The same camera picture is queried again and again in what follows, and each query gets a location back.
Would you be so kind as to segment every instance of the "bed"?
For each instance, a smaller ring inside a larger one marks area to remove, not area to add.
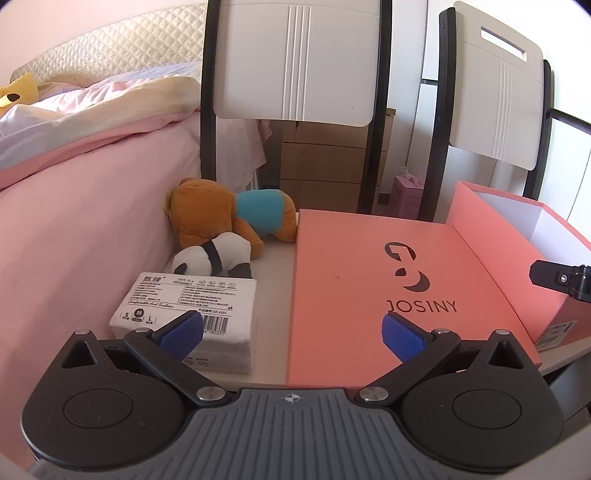
[[[99,338],[110,337],[109,318],[137,275],[162,271],[177,248],[163,203],[181,179],[200,175],[195,88],[205,14],[206,5],[189,5],[117,22],[52,48],[14,72],[13,79],[33,72],[38,83],[79,87],[42,101],[55,108],[47,110],[49,120],[62,122],[57,132],[65,129],[63,118],[71,117],[64,114],[56,120],[52,115],[58,115],[64,103],[78,108],[77,95],[126,98],[109,82],[131,82],[123,90],[135,88],[135,95],[148,99],[146,104],[161,94],[176,101],[183,93],[182,111],[171,112],[174,102],[158,100],[164,110],[141,118],[141,127],[134,124],[131,130],[121,131],[122,125],[113,119],[130,111],[135,115],[140,108],[122,103],[114,115],[103,109],[109,135],[90,142],[77,144],[79,139],[70,138],[64,143],[56,140],[61,135],[45,133],[37,144],[54,142],[50,154],[36,151],[39,155],[27,164],[28,170],[18,164],[20,170],[12,170],[12,177],[5,176],[0,186],[0,452],[22,466],[32,457],[21,437],[20,412],[63,341],[81,327]],[[156,78],[129,80],[130,72],[187,64],[194,67],[191,75],[175,73],[172,67]],[[128,75],[128,80],[113,80],[121,75]],[[106,83],[97,87],[100,82]],[[148,84],[166,87],[145,90]],[[31,111],[21,105],[12,110],[17,108]],[[1,122],[14,129],[10,120]],[[265,163],[262,145],[267,136],[259,121],[218,119],[218,181],[237,192],[249,188],[257,168]],[[20,141],[26,142],[26,136]],[[22,152],[22,145],[15,144],[13,152]],[[37,144],[29,142],[27,148]],[[7,151],[0,149],[0,155]]]

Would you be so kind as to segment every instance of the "teddy bear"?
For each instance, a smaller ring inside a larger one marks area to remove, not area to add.
[[[270,233],[295,242],[296,206],[280,190],[234,193],[213,180],[183,179],[166,197],[165,211],[183,248],[201,246],[220,233],[234,232],[251,244],[251,258],[259,258]]]

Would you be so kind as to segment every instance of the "pink bedsheet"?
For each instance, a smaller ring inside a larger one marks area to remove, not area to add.
[[[255,121],[219,121],[218,178],[246,185],[264,162]],[[137,275],[177,241],[166,192],[199,175],[199,113],[40,171],[0,192],[0,451],[33,457],[20,432],[28,395],[72,331],[111,337]]]

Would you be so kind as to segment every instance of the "blue gripper pad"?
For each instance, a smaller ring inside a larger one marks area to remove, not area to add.
[[[419,333],[422,330],[415,327],[413,331],[412,327],[413,324],[396,313],[382,319],[382,341],[401,362],[409,361],[427,347],[425,336]]]
[[[161,335],[157,345],[177,360],[182,360],[203,340],[203,318],[199,312],[190,310],[171,323],[177,325]]]

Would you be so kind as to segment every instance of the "cardboard box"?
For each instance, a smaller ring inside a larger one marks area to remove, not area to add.
[[[301,210],[287,384],[355,389],[395,368],[388,311],[463,339],[510,330],[539,364],[534,342],[591,335],[591,305],[532,285],[530,265],[591,264],[590,251],[543,204],[471,184],[458,184],[445,225]]]
[[[591,335],[591,304],[530,281],[536,260],[591,265],[591,243],[556,212],[535,200],[459,183],[447,223],[480,259],[538,351]]]

